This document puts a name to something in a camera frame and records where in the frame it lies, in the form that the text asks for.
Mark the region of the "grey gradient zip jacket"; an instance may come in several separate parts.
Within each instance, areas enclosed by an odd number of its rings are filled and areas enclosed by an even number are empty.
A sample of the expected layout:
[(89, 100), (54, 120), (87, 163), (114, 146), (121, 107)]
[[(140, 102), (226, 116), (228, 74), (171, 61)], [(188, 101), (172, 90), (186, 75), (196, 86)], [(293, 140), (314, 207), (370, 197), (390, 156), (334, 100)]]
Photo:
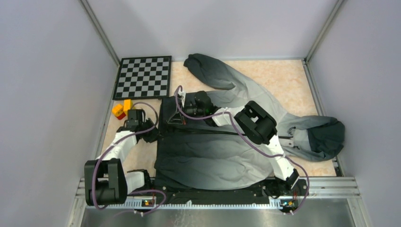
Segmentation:
[[(255, 101), (277, 122), (277, 135), (286, 157), (326, 161), (343, 149), (344, 124), (328, 116), (290, 114), (264, 86), (213, 57), (195, 53), (185, 67), (202, 83), (218, 107), (240, 107)], [(186, 93), (185, 105), (194, 103), (195, 93)], [(167, 124), (178, 113), (174, 96), (163, 100), (155, 169), (163, 176), (189, 188), (235, 190), (251, 186), (274, 175), (268, 157), (252, 148), (232, 126), (212, 127), (204, 121), (186, 118), (186, 125)]]

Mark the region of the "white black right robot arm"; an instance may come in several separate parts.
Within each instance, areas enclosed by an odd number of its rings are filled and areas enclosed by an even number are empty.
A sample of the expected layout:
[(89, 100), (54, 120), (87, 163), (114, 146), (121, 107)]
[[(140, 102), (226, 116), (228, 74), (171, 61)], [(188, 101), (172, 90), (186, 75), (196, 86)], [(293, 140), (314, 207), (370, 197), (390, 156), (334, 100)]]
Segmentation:
[(252, 148), (256, 145), (264, 148), (257, 151), (269, 158), (281, 194), (290, 195), (296, 189), (300, 175), (294, 168), (295, 163), (286, 157), (280, 144), (276, 120), (259, 104), (249, 101), (240, 107), (218, 107), (205, 91), (195, 93), (193, 105), (186, 106), (185, 98), (186, 92), (178, 87), (174, 99), (182, 118), (204, 121), (212, 127), (232, 126)]

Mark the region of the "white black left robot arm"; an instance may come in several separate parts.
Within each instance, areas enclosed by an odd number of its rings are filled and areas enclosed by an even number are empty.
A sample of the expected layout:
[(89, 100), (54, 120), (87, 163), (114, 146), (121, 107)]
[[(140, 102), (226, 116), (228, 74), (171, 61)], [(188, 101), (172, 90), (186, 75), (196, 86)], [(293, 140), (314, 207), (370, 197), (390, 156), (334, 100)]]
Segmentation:
[(158, 129), (143, 109), (131, 109), (123, 126), (105, 152), (84, 165), (85, 199), (89, 206), (108, 206), (125, 203), (127, 196), (136, 191), (147, 195), (152, 188), (149, 173), (145, 169), (123, 169), (123, 162), (130, 151), (143, 140), (152, 143), (157, 140)]

